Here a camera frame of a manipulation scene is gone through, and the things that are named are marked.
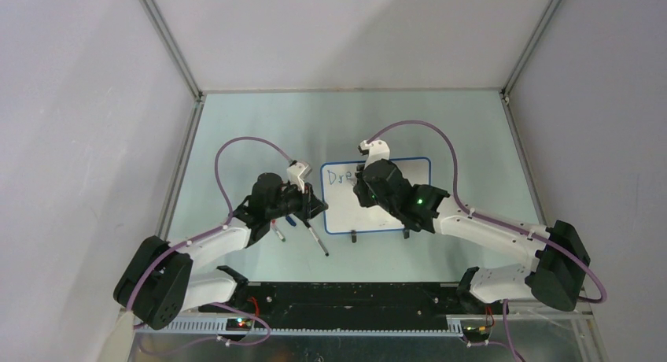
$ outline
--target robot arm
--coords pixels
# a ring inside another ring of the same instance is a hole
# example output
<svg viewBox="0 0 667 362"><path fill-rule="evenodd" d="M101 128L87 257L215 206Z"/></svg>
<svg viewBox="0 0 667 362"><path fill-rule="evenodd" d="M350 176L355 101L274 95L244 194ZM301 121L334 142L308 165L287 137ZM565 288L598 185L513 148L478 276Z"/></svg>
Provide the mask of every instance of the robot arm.
<svg viewBox="0 0 667 362"><path fill-rule="evenodd" d="M197 242L171 253L152 272L139 290L133 311L153 329L166 327L176 315L190 308L212 302L229 301L238 284L235 272L228 268L207 270L219 257L248 248L269 232L271 221L293 215L305 224L327 209L312 185L305 182L311 169L294 161L287 168L288 182L275 173L263 173L252 192L234 210L229 224L217 227ZM137 281L164 251L166 241L147 238L137 250L113 297L125 306Z"/></svg>
<svg viewBox="0 0 667 362"><path fill-rule="evenodd" d="M357 167L354 192L362 207L379 205L412 231L464 238L512 256L517 263L502 268L468 269L458 294L470 308L501 299L537 299L562 311L577 302L585 273L558 251L534 238L539 235L566 248L586 265L590 258L571 225L557 221L553 227L529 224L501 216L489 216L465 205L463 211L450 194L430 185L412 185L389 160L389 146L382 140L359 145L367 155ZM528 236L492 221L527 230Z"/></svg>

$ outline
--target whiteboard marker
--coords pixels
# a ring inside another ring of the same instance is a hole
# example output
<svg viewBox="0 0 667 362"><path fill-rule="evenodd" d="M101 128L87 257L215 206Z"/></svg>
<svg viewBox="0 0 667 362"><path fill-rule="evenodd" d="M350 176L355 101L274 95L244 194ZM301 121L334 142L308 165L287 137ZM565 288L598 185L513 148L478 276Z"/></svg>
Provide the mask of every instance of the whiteboard marker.
<svg viewBox="0 0 667 362"><path fill-rule="evenodd" d="M273 230L273 232L275 232L278 238L280 238L281 242L285 241L285 236L282 235L282 232L278 229L278 226L275 225L275 220L271 221L271 229Z"/></svg>
<svg viewBox="0 0 667 362"><path fill-rule="evenodd" d="M315 241L319 244L319 247L322 248L322 251L324 252L324 255L328 257L329 256L329 251L326 250L326 247L324 246L324 243L319 238L319 236L315 233L315 230L313 230L312 227L310 227L310 224L308 224L308 230L311 232L311 235L313 235L313 238L315 239Z"/></svg>

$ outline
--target gray wall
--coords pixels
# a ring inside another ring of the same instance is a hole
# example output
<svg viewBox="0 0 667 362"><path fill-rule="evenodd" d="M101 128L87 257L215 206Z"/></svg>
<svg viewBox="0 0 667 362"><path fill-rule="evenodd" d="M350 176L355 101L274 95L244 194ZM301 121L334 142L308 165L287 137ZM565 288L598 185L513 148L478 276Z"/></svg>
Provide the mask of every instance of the gray wall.
<svg viewBox="0 0 667 362"><path fill-rule="evenodd" d="M665 4L565 0L510 94L547 215L577 226L609 291L612 361L665 359Z"/></svg>
<svg viewBox="0 0 667 362"><path fill-rule="evenodd" d="M0 0L0 359L95 360L192 105L138 0Z"/></svg>
<svg viewBox="0 0 667 362"><path fill-rule="evenodd" d="M204 90L500 88L549 0L156 0Z"/></svg>

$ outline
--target purple cable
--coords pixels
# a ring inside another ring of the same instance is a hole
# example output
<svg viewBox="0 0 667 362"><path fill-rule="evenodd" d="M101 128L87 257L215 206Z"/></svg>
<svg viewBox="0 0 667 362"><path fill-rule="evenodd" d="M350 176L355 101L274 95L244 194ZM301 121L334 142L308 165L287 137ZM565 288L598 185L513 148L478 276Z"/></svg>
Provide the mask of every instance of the purple cable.
<svg viewBox="0 0 667 362"><path fill-rule="evenodd" d="M273 147L274 150L278 151L278 152L279 152L285 159L287 159L287 162L288 162L288 163L291 163L291 162L293 161L293 160L289 157L289 155L287 155L287 153L285 153L285 151L283 151L280 147L276 146L275 144L273 144L272 142L269 142L269 141L266 140L266 139L257 138L257 137L255 137L255 136L240 136L240 137L238 137L238 138L231 139L231 140L228 141L227 143L223 144L223 146L220 147L220 149L218 150L218 153L216 154L216 182L218 183L218 188L220 189L220 193L222 193L222 194L223 194L223 197L225 197L225 202L227 203L227 207L229 208L229 216L228 216L228 219L229 219L229 220L231 220L231 216L232 216L232 212L233 212L233 210L232 210L232 207L231 207L231 201L230 201L229 197L227 197L227 193L226 193L225 190L223 189L223 183L220 181L220 173L219 173L219 170L218 170L218 160L220 159L220 154L221 154L221 153L222 153L222 152L223 152L223 151L224 151L230 144L235 143L235 142L238 142L238 141L241 141L241 140L254 140L255 142L262 142L262 143L264 143L264 144L267 144L267 145Z"/></svg>
<svg viewBox="0 0 667 362"><path fill-rule="evenodd" d="M210 235L215 234L216 232L221 231L222 229L223 229L223 226L215 227L212 230L208 230L204 233L201 233L197 236L194 236L193 238L190 239L190 241L191 242L197 242L197 241L199 241L203 238L206 238ZM178 244L174 244L174 246L165 250L160 256L158 256L158 258L155 259L155 261L152 262L151 265L149 265L149 267L146 269L146 271L144 271L144 274L142 275L142 277L137 281L137 285L135 286L135 289L132 290L132 294L130 295L130 299L127 300L127 305L125 306L126 311L129 312L129 311L132 310L132 305L135 304L135 299L137 299L137 295L139 294L140 289L142 288L144 283L146 283L146 280L148 279L150 273L153 272L153 270L155 270L157 265L160 264L160 262L162 262L162 260L167 258L167 256L169 256L171 253L173 253L177 249L181 249L182 247L187 245L187 243L188 243L188 240L183 240L182 242L179 242Z"/></svg>
<svg viewBox="0 0 667 362"><path fill-rule="evenodd" d="M449 140L449 138L442 132L441 129L439 129L438 127L434 126L433 124L430 124L430 123L425 122L423 120L401 120L400 122L395 122L394 124L390 124L389 126L381 129L375 135L370 137L370 139L368 139L368 142L372 142L375 139L379 138L380 135L386 133L387 131L389 131L389 130L395 128L395 127L404 125L404 124L421 124L422 126L426 126L426 127L430 128L431 130L435 131L436 133L438 133L438 135L444 140L444 142L447 143L447 146L449 147L449 152L451 153L451 159L452 159L452 162L453 162L453 165L454 165L454 183L452 184L452 192L453 192L452 195L454 197L454 201L456 201L456 204L461 209L461 211L463 211L465 214L470 215L470 210L463 204L463 202L461 201L461 198L459 197L459 160L456 158L456 152L454 151L454 145L451 144L451 140ZM527 236L527 235L530 234L529 231L527 231L527 230L525 230L521 227L517 227L517 226L514 226L513 224L503 222L502 220L497 220L497 219L492 218L490 216L480 214L479 212L475 212L474 217L478 218L480 220L483 220L485 222L495 224L496 226L506 228L510 231L518 232L520 235ZM602 281L600 281L598 276L595 275L595 273L593 273L593 271L588 266L586 266L586 264L584 264L583 261L581 261L576 256L574 256L574 254L572 254L569 250L561 247L560 245L556 244L555 242L552 242L551 240L549 240L547 238L543 238L542 236L535 235L535 234L533 234L532 237L535 240L543 242L544 244L546 244L546 245L550 246L551 248L556 249L560 253L564 254L566 257L568 257L570 260L572 260L572 262L577 264L577 266L579 268L581 268L581 270L583 270L586 273L586 275L591 277L591 280L598 287L598 290L600 291L600 298L599 299L591 299L591 298L587 298L587 297L579 297L579 299L581 301L586 301L586 302L589 302L589 303L603 303L604 301L606 301L607 293L606 293L606 289L605 289Z"/></svg>
<svg viewBox="0 0 667 362"><path fill-rule="evenodd" d="M227 342L229 342L231 345L245 345L245 346L257 345L257 344L260 344L262 342L265 342L271 336L271 327L269 327L269 324L267 324L267 322L260 319L259 317L255 316L253 314L247 313L247 312L239 311L238 309L230 307L229 305L226 305L224 303L211 303L211 305L214 305L215 307L220 307L220 308L226 309L227 311L236 313L236 314L241 315L245 318L253 319L256 322L262 324L265 328L267 328L267 333L264 335L264 337L260 338L259 340L252 341L252 342L240 342L240 341L227 340Z"/></svg>
<svg viewBox="0 0 667 362"><path fill-rule="evenodd" d="M468 343L468 339L466 336L461 337L461 341L465 342L466 344ZM502 346L503 348L509 350L511 352L511 349L509 346L503 344L502 342L497 342L497 341L489 341L488 344L486 342L471 342L470 346L488 346L488 345L497 345L497 346ZM515 351L517 353L517 356L519 357L519 360L521 362L525 362L524 357L519 354L519 352Z"/></svg>
<svg viewBox="0 0 667 362"><path fill-rule="evenodd" d="M271 336L271 327L269 327L269 325L264 320L262 320L261 318L255 316L253 314L247 313L247 312L239 311L239 310L237 310L235 308L232 308L229 305L225 305L223 303L211 303L211 305L214 305L214 306L220 307L220 308L224 308L227 311L230 311L230 312L236 313L238 315L241 315L244 318L255 320L256 322L262 324L267 329L267 333L264 335L264 337L262 337L262 338L260 338L259 340L256 340L256 341L252 341L252 342L232 341L232 340L224 338L222 336L207 336L207 337L198 338L196 340L188 342L184 345L179 346L178 348L167 350L166 352L151 352L150 350L146 350L144 348L144 346L142 345L142 343L139 342L138 343L139 350L141 350L142 353L147 354L149 356L170 356L171 354L180 352L181 350L187 349L187 348L191 347L192 345L196 345L196 344L199 344L201 342L206 342L206 341L224 341L226 344L229 342L230 345L251 346L251 345L257 345L261 342L264 342L269 338L269 336Z"/></svg>
<svg viewBox="0 0 667 362"><path fill-rule="evenodd" d="M292 162L292 160L289 158L287 153L285 153L285 151L281 150L280 147L276 146L275 144L273 144L272 142L269 142L266 139L256 138L254 136L242 136L242 137L239 137L239 138L231 139L230 141L223 144L223 146L220 147L220 149L218 150L218 153L216 154L216 166L215 166L215 168L216 168L216 182L218 183L218 188L220 189L220 193L222 193L223 197L225 197L225 202L227 203L227 208L229 210L229 215L227 216L227 220L225 220L225 223L223 225L227 225L231 221L233 210L232 210L232 207L231 207L231 202L229 200L229 197L227 197L227 193L225 193L225 190L223 189L223 184L220 182L220 174L218 172L218 160L220 159L220 154L224 151L225 148L227 148L230 144L238 142L240 140L254 140L256 142L262 142L264 144L268 144L269 146L271 146L275 150L277 150L285 159L287 159L287 161L289 161L290 163ZM222 229L223 229L223 226L215 227L212 230L208 230L204 233L201 233L197 236L192 237L190 239L190 241L191 242L197 242L199 240L202 240L203 238L207 238L208 236L213 235L213 234L221 231ZM135 286L135 289L132 290L132 294L130 295L130 299L127 301L127 305L125 306L127 311L132 310L132 306L134 305L135 300L137 299L137 295L139 294L140 289L142 288L142 286L144 285L144 283L148 279L150 273L155 269L155 267L157 267L157 265L160 262L162 262L162 260L167 258L167 256L169 256L171 253L175 252L177 249L181 249L187 243L188 243L188 240L184 240L184 241L182 241L178 244L173 245L171 248L165 250L164 253L162 253L158 258L156 258L155 261L153 261L151 265L149 265L149 267L146 269L146 271L144 271L144 274L142 275L142 277L137 281L137 285Z"/></svg>
<svg viewBox="0 0 667 362"><path fill-rule="evenodd" d="M512 357L514 360L518 360L519 358L519 352L514 348L514 343L512 342L512 336L510 335L510 322L507 321L507 313L509 313L510 309L507 306L507 303L509 303L507 299L503 301L503 326L505 327L505 335L507 336L507 344L509 345L509 350L512 353Z"/></svg>

